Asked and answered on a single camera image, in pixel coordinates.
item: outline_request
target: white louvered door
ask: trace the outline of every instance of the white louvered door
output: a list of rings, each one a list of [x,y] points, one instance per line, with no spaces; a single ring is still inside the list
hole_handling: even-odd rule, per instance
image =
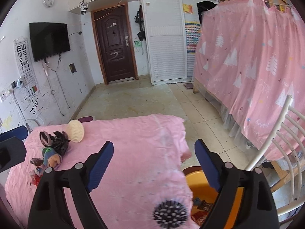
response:
[[[142,0],[151,80],[187,77],[181,0]]]

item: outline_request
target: pink mat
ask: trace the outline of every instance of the pink mat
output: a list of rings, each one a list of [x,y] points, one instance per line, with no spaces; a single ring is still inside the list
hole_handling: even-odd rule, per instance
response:
[[[70,169],[77,162],[98,152],[107,140],[114,144],[113,158],[90,196],[109,229],[157,229],[153,210],[161,202],[175,200],[192,208],[193,194],[184,174],[182,161],[191,157],[185,141],[183,119],[153,114],[149,116],[92,121],[83,123],[85,137],[80,143],[70,142],[58,170]],[[37,127],[25,142],[25,162],[14,166],[5,189],[7,199],[22,222],[27,225],[31,202],[36,190],[30,186],[28,173],[33,169],[30,159],[41,157],[39,132],[65,130],[65,125]],[[83,228],[69,189],[67,204],[74,226]],[[179,228],[198,229],[190,218]]]
[[[259,149],[288,94],[294,98],[292,106],[305,113],[304,49],[305,24],[295,9],[283,13],[263,0],[226,1],[203,16],[194,76],[229,109],[241,133]],[[304,140],[297,127],[286,124]],[[272,144],[265,157],[278,160],[282,154]]]

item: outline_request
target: wall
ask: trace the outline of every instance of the wall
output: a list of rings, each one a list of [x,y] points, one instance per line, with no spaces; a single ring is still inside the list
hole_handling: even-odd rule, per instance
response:
[[[80,31],[79,21],[79,15],[68,12],[68,0],[55,0],[51,8],[46,8],[42,0],[17,0],[0,27],[0,38],[5,36],[0,42],[0,91],[20,76],[13,41],[22,36],[26,37],[31,48],[29,35],[30,22],[66,23],[68,24],[68,33],[71,34]],[[81,101],[92,89],[94,82],[88,65],[83,36],[73,34],[69,37],[71,51],[62,53],[62,62],[59,63],[59,70],[57,71],[68,104],[70,105],[69,109],[59,87],[56,74],[49,71],[50,83],[52,89],[55,90],[55,97],[64,116],[60,114],[55,99],[50,93],[50,88],[42,68],[42,61],[34,62],[31,49],[29,50],[40,94],[34,99],[35,106],[37,107],[35,113],[35,109],[32,109],[34,105],[31,100],[27,99],[24,95],[25,90],[15,89],[15,95],[25,119],[37,119],[40,124],[45,125],[67,123]],[[55,69],[57,67],[58,56],[50,57],[47,61]],[[71,63],[75,64],[77,70],[73,75],[69,68]],[[21,116],[18,114],[18,109],[12,95],[0,103],[0,118],[3,122],[0,132],[24,124]]]
[[[140,1],[128,2],[128,16],[130,26],[132,29],[132,42],[139,40],[137,33],[139,32],[139,24],[135,23],[135,16],[139,10]],[[97,51],[93,35],[92,23],[86,23],[91,21],[91,13],[86,13],[81,16],[83,37],[85,42],[85,48],[88,55],[89,66],[94,79],[95,84],[104,83]],[[142,47],[135,47],[135,60],[138,70],[138,76],[148,74],[148,62],[147,62],[147,48],[146,42],[142,42]]]

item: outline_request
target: black tv screen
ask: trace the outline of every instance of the black tv screen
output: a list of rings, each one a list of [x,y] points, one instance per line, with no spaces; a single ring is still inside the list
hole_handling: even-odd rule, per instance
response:
[[[30,23],[30,38],[35,62],[70,50],[67,24]]]

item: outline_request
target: white chair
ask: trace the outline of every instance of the white chair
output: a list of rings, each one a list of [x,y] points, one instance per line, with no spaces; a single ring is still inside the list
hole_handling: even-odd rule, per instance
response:
[[[283,215],[285,213],[288,213],[288,212],[298,208],[299,206],[301,206],[305,202],[305,196],[300,197],[301,187],[302,187],[302,172],[301,172],[300,160],[298,158],[298,155],[297,155],[295,149],[290,144],[289,140],[282,133],[280,133],[280,131],[279,131],[281,128],[286,130],[295,139],[295,141],[298,143],[298,145],[300,146],[300,148],[301,148],[301,150],[303,152],[303,156],[305,157],[305,148],[304,148],[303,143],[298,138],[298,136],[289,127],[287,127],[284,124],[284,120],[287,119],[294,126],[296,126],[298,128],[298,130],[305,136],[305,130],[295,120],[293,120],[287,114],[288,111],[291,111],[294,114],[296,114],[300,119],[305,121],[305,116],[303,114],[301,114],[299,111],[297,111],[296,109],[294,109],[293,107],[291,107],[292,101],[293,101],[292,96],[287,95],[287,98],[286,98],[286,101],[284,103],[283,109],[280,112],[280,115],[279,115],[279,117],[278,117],[278,119],[277,119],[277,121],[276,121],[276,123],[275,123],[275,125],[274,125],[274,127],[272,129],[272,131],[270,132],[269,136],[267,137],[265,143],[259,149],[259,151],[258,151],[257,155],[255,156],[255,158],[253,158],[251,160],[251,162],[245,168],[245,170],[251,171],[256,166],[258,161],[263,157],[263,155],[265,154],[265,152],[267,151],[267,149],[269,148],[271,143],[274,143],[274,145],[283,154],[284,159],[287,161],[287,164],[288,164],[288,167],[289,167],[289,174],[290,174],[290,178],[291,178],[291,180],[290,180],[291,194],[290,194],[290,202],[289,202],[289,204],[286,205],[286,206],[283,206],[283,207],[281,207],[279,209],[277,209],[278,216],[281,216],[281,215]],[[294,173],[293,173],[292,164],[291,164],[291,162],[289,160],[289,157],[285,153],[285,151],[282,149],[280,144],[275,140],[276,135],[278,135],[288,145],[288,147],[292,151],[293,156],[295,157],[295,161],[296,161],[296,164],[297,164],[296,175],[298,175],[298,186],[297,186],[297,189],[296,189],[296,193],[294,193]]]

